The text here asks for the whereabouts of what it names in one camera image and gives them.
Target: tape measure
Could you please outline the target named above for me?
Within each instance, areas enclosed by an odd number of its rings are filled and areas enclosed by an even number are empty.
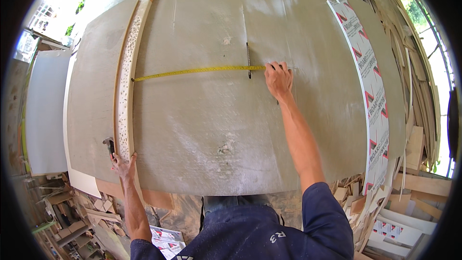
[[[256,71],[256,70],[265,70],[265,69],[266,67],[264,66],[214,66],[214,67],[206,67],[206,68],[201,68],[201,69],[158,73],[156,75],[147,76],[147,77],[132,78],[132,81],[140,82],[140,81],[150,79],[150,78],[161,78],[161,77],[176,76],[176,75],[183,75],[187,73],[196,73],[196,72]]]

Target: workshop floor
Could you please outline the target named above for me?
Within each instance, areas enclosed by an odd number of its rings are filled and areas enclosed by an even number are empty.
[[[82,37],[84,27],[88,22],[108,10],[109,8],[115,6],[123,0],[86,0],[85,7],[82,10],[82,18],[78,21],[74,27],[76,38],[74,40],[75,44],[78,44],[79,38]],[[284,219],[285,225],[298,228],[302,227],[302,217],[301,217],[301,193],[300,190],[290,191],[284,193],[276,193],[268,195],[271,204],[274,207],[274,210],[281,215]],[[191,195],[181,195],[174,194],[174,205],[175,210],[168,211],[165,209],[155,208],[154,213],[157,214],[160,218],[160,226],[163,228],[168,228],[172,230],[181,231],[185,242],[188,244],[191,242],[194,237],[199,233],[199,220],[200,220],[200,210],[201,210],[201,197],[200,196],[191,196]],[[117,201],[117,211],[118,213],[123,212],[123,202],[121,200]],[[118,236],[118,239],[113,239],[114,243],[106,244],[111,242],[108,239],[108,236],[104,230],[95,231],[98,237],[105,239],[105,246],[107,246],[109,251],[114,251],[116,254],[123,258],[126,258],[127,255],[121,252],[121,248],[130,255],[130,246],[129,240],[124,239],[123,237]]]

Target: white panel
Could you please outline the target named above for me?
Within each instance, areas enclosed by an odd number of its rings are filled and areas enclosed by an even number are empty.
[[[26,148],[34,174],[67,171],[62,108],[71,51],[38,52],[26,101]]]
[[[400,213],[396,213],[396,212],[393,212],[387,209],[382,209],[379,215],[387,219],[390,219],[392,221],[402,223],[403,225],[407,225],[409,227],[419,229],[423,231],[425,234],[432,234],[433,230],[435,230],[435,227],[436,227],[436,223],[420,220],[414,217],[409,217],[409,216],[402,215]]]
[[[422,231],[420,231],[418,229],[411,228],[411,227],[406,226],[406,225],[404,225],[404,224],[402,224],[400,222],[389,220],[389,219],[384,218],[384,217],[382,217],[380,215],[377,216],[377,220],[385,222],[385,223],[389,223],[389,224],[392,224],[392,225],[395,225],[395,226],[398,226],[398,227],[401,227],[403,229],[401,231],[401,234],[399,234],[396,237],[396,239],[394,239],[394,240],[398,241],[400,243],[409,245],[409,246],[414,246],[415,243],[417,242],[417,240],[419,240],[420,236],[423,233]]]
[[[64,92],[64,107],[63,107],[63,118],[62,118],[62,129],[64,136],[64,152],[66,154],[66,163],[69,173],[69,182],[72,187],[79,189],[87,194],[93,195],[95,197],[101,198],[101,194],[98,191],[96,185],[96,179],[93,176],[84,174],[80,171],[74,170],[71,167],[71,161],[69,156],[69,146],[67,144],[67,99],[69,98],[69,83],[71,82],[72,69],[74,67],[76,55],[72,56],[69,60],[68,72],[66,78],[66,88]]]
[[[384,242],[384,241],[377,242],[377,241],[374,241],[374,240],[368,240],[367,245],[371,246],[371,247],[374,247],[374,248],[379,248],[379,249],[382,249],[384,251],[387,251],[387,252],[390,252],[390,253],[393,253],[393,254],[396,254],[396,255],[400,255],[400,256],[403,256],[403,257],[406,257],[406,255],[409,253],[409,251],[411,251],[411,249],[409,249],[409,248],[401,247],[401,246],[398,246],[398,245],[393,245],[393,244],[390,244],[390,243],[387,243],[387,242]]]

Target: wooden strip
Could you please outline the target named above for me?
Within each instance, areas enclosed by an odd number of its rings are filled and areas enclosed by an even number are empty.
[[[393,188],[396,190],[401,188],[402,175],[402,173],[399,173],[396,176],[396,179],[393,181]],[[452,181],[448,180],[406,175],[406,183],[404,185],[404,188],[448,197],[449,191],[451,190],[451,184]]]
[[[443,211],[433,207],[432,205],[422,202],[419,199],[413,198],[413,200],[415,201],[415,206],[418,207],[420,210],[435,217],[438,220],[441,218],[441,214],[443,213]]]
[[[412,191],[411,198],[416,198],[420,200],[428,200],[437,203],[446,203],[448,197],[433,195],[429,193],[419,192],[419,191]]]
[[[140,47],[141,37],[147,14],[153,0],[140,0],[136,3],[135,10],[130,20],[130,25],[125,34],[125,41],[119,58],[117,76],[114,88],[114,146],[115,152],[124,163],[128,163],[135,152],[133,140],[133,82],[135,77],[136,60]],[[135,187],[143,205],[143,193],[140,187],[140,179],[135,164]]]
[[[119,214],[104,213],[104,212],[95,211],[95,210],[91,210],[87,208],[85,208],[85,211],[87,212],[88,215],[91,215],[92,217],[95,217],[95,218],[108,220],[111,222],[122,223],[122,219],[120,218]]]

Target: cardboard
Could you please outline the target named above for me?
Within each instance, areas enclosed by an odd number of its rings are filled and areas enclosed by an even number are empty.
[[[83,228],[85,226],[86,224],[84,221],[78,221],[78,222],[72,223],[72,225],[70,225],[68,229],[71,233],[74,233],[78,229]]]
[[[68,236],[71,234],[71,231],[68,228],[62,229],[61,231],[58,232],[58,235],[63,239],[64,237]]]

